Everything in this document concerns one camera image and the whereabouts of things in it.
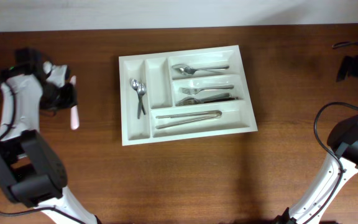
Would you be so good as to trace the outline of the small steel teaspoon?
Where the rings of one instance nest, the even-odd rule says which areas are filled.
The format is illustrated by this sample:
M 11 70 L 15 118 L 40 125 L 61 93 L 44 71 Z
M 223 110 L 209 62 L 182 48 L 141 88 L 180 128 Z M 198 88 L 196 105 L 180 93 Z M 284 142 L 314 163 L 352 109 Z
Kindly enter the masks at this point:
M 137 119 L 140 119 L 141 113 L 146 114 L 144 104 L 142 101 L 142 97 L 146 94 L 146 86 L 143 83 L 139 84 L 139 87 L 137 89 L 137 95 L 138 95 L 138 112 L 137 112 Z
M 139 87 L 139 82 L 133 78 L 130 79 L 131 87 L 133 90 L 137 91 Z M 142 112 L 144 115 L 146 115 L 145 108 L 142 106 Z

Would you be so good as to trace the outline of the steel tablespoon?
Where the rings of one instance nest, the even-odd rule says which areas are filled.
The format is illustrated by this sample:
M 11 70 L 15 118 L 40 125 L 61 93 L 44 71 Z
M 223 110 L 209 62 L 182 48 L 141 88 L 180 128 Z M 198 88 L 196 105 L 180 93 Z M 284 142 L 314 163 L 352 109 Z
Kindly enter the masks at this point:
M 182 75 L 192 76 L 198 71 L 217 72 L 218 70 L 227 70 L 230 66 L 226 67 L 208 67 L 208 68 L 193 68 L 193 67 L 180 67 L 178 70 Z
M 230 68 L 230 65 L 220 65 L 220 66 L 209 66 L 209 67 L 192 67 L 190 65 L 181 63 L 172 65 L 173 69 L 179 69 L 179 68 L 190 68 L 195 70 L 227 70 Z

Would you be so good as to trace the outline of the black handled fork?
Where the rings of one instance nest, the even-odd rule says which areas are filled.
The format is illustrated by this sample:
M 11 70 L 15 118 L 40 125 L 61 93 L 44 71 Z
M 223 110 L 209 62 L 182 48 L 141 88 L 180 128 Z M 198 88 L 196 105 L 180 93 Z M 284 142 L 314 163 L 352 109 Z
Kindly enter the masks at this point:
M 213 103 L 219 101 L 227 101 L 227 100 L 237 100 L 238 97 L 233 97 L 230 93 L 221 93 L 218 95 L 209 96 L 206 98 L 193 98 L 187 97 L 182 99 L 177 103 L 177 106 L 188 106 L 188 105 L 198 105 L 203 103 Z

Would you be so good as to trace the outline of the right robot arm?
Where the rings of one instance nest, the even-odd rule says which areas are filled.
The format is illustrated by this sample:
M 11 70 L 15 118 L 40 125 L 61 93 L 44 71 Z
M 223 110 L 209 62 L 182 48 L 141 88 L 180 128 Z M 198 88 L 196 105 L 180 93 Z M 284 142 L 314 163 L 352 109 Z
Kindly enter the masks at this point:
M 358 78 L 358 56 L 346 56 L 342 61 L 337 80 L 341 81 L 347 75 Z M 273 223 L 319 223 L 344 184 L 358 173 L 358 114 L 335 125 L 326 144 L 319 138 L 319 117 L 326 108 L 334 105 L 358 111 L 358 107 L 343 102 L 329 103 L 318 111 L 313 129 L 317 142 L 327 151 L 323 166 L 302 198 L 286 208 Z

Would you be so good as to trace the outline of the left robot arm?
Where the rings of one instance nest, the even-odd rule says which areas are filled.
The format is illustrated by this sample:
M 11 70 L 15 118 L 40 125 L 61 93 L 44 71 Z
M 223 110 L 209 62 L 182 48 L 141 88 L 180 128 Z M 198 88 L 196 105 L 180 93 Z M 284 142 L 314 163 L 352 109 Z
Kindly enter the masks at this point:
M 54 223 L 99 223 L 69 189 L 63 162 L 40 133 L 42 110 L 69 109 L 71 128 L 79 127 L 76 77 L 37 49 L 17 49 L 14 58 L 15 65 L 0 72 L 0 189 L 26 210 L 0 216 L 42 212 Z

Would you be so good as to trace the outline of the white plastic cutlery tray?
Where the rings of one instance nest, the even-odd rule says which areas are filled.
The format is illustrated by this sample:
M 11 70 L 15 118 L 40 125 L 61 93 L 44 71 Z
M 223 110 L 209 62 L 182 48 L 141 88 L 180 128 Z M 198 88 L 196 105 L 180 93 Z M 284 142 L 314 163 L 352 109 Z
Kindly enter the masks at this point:
M 187 64 L 192 67 L 230 65 L 217 72 L 198 71 L 192 76 L 182 75 L 172 65 Z M 121 92 L 122 145 L 146 144 L 235 133 L 257 131 L 257 123 L 247 86 L 240 48 L 237 45 L 196 50 L 182 50 L 157 54 L 119 57 Z M 146 115 L 137 119 L 138 95 L 131 87 L 133 78 L 146 86 L 142 97 Z M 186 95 L 182 88 L 234 85 L 232 90 L 202 91 Z M 177 106 L 184 98 L 206 98 L 230 93 L 237 100 Z M 194 113 L 220 110 L 220 118 L 183 124 L 165 129 L 157 126 L 176 123 L 204 116 L 156 119 L 158 115 Z

